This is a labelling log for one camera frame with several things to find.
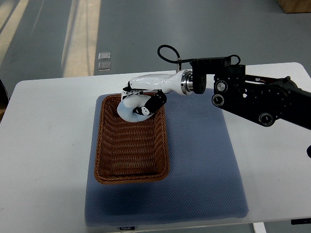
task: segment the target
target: black cable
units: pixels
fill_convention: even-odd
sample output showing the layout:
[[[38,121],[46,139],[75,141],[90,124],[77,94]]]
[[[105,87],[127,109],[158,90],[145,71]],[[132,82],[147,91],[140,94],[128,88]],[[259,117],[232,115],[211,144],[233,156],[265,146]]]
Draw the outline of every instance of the black cable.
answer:
[[[162,48],[169,48],[169,49],[173,50],[173,51],[176,53],[176,55],[177,55],[177,60],[176,60],[176,61],[173,61],[173,60],[170,60],[170,59],[164,57],[164,56],[161,54],[161,52],[160,52]],[[181,66],[182,63],[193,62],[193,61],[196,60],[196,59],[186,59],[186,60],[180,59],[179,52],[178,52],[173,46],[170,46],[170,45],[161,45],[161,46],[159,46],[159,48],[157,48],[157,54],[158,54],[158,56],[159,56],[160,58],[162,58],[164,61],[169,62],[169,63],[173,63],[173,64],[179,64],[180,66]],[[240,58],[238,55],[235,55],[235,54],[230,55],[230,56],[228,56],[227,58],[232,58],[232,57],[236,57],[236,58],[238,59],[238,62],[237,62],[236,64],[234,64],[234,65],[238,65],[238,64],[241,62],[241,58]]]

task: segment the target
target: label tag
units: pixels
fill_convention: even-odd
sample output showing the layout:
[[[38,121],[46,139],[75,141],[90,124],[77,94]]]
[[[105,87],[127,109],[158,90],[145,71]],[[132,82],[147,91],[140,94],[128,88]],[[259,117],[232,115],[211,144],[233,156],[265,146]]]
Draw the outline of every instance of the label tag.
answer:
[[[135,227],[120,227],[120,231],[134,231]]]

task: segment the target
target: blue foam pad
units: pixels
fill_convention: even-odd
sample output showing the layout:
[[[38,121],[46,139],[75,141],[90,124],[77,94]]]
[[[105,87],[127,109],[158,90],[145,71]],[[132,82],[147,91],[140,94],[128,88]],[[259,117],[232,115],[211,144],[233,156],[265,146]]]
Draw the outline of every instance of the blue foam pad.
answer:
[[[100,184],[94,178],[96,103],[86,186],[86,225],[137,226],[244,217],[248,207],[221,109],[204,94],[167,94],[170,173],[159,182]]]

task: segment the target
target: white table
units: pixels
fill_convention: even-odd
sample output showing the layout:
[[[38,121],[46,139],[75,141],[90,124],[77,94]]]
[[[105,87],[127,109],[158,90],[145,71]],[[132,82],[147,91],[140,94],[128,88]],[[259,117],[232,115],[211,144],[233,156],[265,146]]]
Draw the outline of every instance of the white table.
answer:
[[[311,92],[298,63],[247,66]],[[0,232],[87,232],[87,170],[95,103],[147,73],[23,81],[0,124]],[[208,76],[207,87],[212,88]],[[224,112],[249,207],[244,218],[139,226],[138,230],[311,217],[311,131],[284,120],[265,128]],[[105,227],[91,229],[117,231]]]

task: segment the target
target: wicker basket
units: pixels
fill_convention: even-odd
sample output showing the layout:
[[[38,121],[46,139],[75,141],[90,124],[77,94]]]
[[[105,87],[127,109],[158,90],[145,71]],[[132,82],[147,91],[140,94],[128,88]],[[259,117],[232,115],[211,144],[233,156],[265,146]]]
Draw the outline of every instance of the wicker basket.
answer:
[[[117,113],[121,96],[102,102],[94,175],[99,183],[153,182],[169,173],[169,154],[164,106],[152,117],[137,123]]]

